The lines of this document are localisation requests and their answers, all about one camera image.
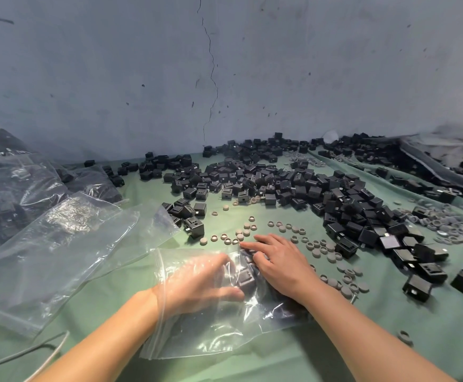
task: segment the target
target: gray cord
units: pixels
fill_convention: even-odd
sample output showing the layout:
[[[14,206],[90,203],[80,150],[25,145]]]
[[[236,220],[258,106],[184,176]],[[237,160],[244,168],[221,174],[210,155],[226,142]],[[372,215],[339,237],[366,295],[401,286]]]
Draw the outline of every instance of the gray cord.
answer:
[[[39,348],[41,347],[44,347],[46,346],[46,344],[52,340],[55,340],[56,338],[59,338],[61,337],[62,335],[66,335],[68,336],[69,335],[69,331],[64,331],[58,335],[55,335],[54,337],[52,338],[49,338],[47,340],[45,340],[44,342],[40,343],[40,344],[36,344],[35,346],[31,346],[31,347],[28,347],[28,348],[25,348],[24,350],[22,351],[19,351],[15,354],[12,354],[12,355],[9,355],[8,357],[5,357],[5,358],[2,358],[0,359],[0,365],[3,365],[4,363],[7,363],[7,362],[10,362],[10,361],[13,361],[14,359],[18,359],[20,357],[22,357],[23,355],[26,355],[28,353],[32,353],[36,350],[38,350]]]

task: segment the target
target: person's right hand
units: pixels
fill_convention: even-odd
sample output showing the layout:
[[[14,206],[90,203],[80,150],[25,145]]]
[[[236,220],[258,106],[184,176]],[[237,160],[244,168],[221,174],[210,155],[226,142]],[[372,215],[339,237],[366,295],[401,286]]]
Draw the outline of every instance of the person's right hand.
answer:
[[[267,282],[283,295],[303,304],[308,287],[321,281],[306,257],[284,237],[271,233],[267,236],[255,235],[254,239],[257,242],[243,241],[240,246],[257,251],[253,260]]]

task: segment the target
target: green table surface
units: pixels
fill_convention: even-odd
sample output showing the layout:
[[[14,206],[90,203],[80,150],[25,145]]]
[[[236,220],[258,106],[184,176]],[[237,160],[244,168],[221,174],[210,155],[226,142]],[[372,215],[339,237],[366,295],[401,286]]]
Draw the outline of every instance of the green table surface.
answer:
[[[355,173],[367,182],[367,189],[382,198],[392,208],[412,209],[414,204],[409,198],[422,197],[393,186],[383,179],[357,170],[344,163],[320,158],[327,162],[326,167],[313,167],[316,173],[331,175],[335,169],[347,173]],[[201,154],[193,155],[193,161],[200,163],[202,170],[206,165],[223,160],[222,155],[202,158]],[[288,167],[287,156],[279,157],[277,166]],[[118,162],[112,163],[116,168]],[[129,199],[125,207],[145,201],[174,202],[180,195],[171,193],[170,184],[162,179],[142,182],[139,173],[130,173],[125,179],[125,186],[120,191]],[[401,206],[393,201],[400,201]],[[276,232],[277,228],[269,228],[267,222],[272,220],[291,223],[305,228],[310,240],[326,238],[321,218],[309,209],[295,211],[292,207],[278,206],[266,208],[264,204],[233,206],[232,201],[222,200],[221,195],[210,193],[206,200],[208,210],[203,219],[205,236],[228,233],[233,235],[235,229],[242,228],[248,222],[249,215],[256,218],[258,233]],[[229,205],[229,211],[222,210]],[[212,211],[218,216],[211,216]],[[420,227],[426,236],[427,243],[433,243],[436,233]],[[198,242],[193,242],[184,231],[166,241],[161,247],[167,249],[187,248],[202,249]],[[209,250],[224,248],[222,240],[210,242],[205,247]],[[463,268],[463,244],[444,246],[450,250],[450,258],[444,269],[452,279]],[[301,251],[310,263],[316,266],[318,274],[325,274],[337,279],[342,274],[337,271],[336,264],[329,263],[325,256],[320,259],[312,257],[303,244]],[[436,366],[456,379],[463,381],[463,294],[449,286],[435,287],[430,300],[418,303],[402,292],[407,277],[402,274],[379,250],[359,250],[350,259],[350,263],[360,265],[364,272],[361,281],[368,283],[370,292],[361,294],[355,306],[391,333],[399,330],[407,331],[414,342],[414,349]],[[59,311],[47,328],[39,335],[40,342],[68,329],[70,336],[62,349],[67,352],[91,333],[135,292],[151,287],[155,280],[153,258],[145,256],[125,267],[87,282]],[[15,349],[15,338],[7,332],[0,331],[0,349]],[[19,360],[0,366],[0,380],[23,380],[29,376],[49,355],[50,349],[41,349]],[[326,337],[316,322],[300,327],[263,334],[248,344],[229,353],[206,355],[183,359],[161,359],[148,361],[136,354],[121,374],[120,381],[286,381],[295,379],[346,381],[353,380],[339,353]]]

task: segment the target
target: forearm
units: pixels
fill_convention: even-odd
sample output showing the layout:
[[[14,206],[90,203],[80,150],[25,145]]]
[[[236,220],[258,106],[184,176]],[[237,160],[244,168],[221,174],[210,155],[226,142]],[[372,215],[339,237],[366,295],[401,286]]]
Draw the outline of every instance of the forearm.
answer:
[[[363,315],[337,290],[318,279],[306,289],[302,304],[324,329],[357,381],[454,380]]]
[[[34,382],[114,381],[152,334],[157,319],[157,298],[153,292],[146,290],[135,294]]]

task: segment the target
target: person's left arm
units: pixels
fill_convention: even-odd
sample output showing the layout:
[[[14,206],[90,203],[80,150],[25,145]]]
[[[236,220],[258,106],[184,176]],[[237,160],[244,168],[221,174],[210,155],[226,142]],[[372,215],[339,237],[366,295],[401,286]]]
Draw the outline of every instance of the person's left arm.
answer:
[[[244,299],[238,288],[215,286],[228,262],[225,254],[200,256],[177,270],[164,284],[138,292],[33,382],[114,381],[153,333],[159,308],[163,308],[166,318],[198,311],[218,299]]]

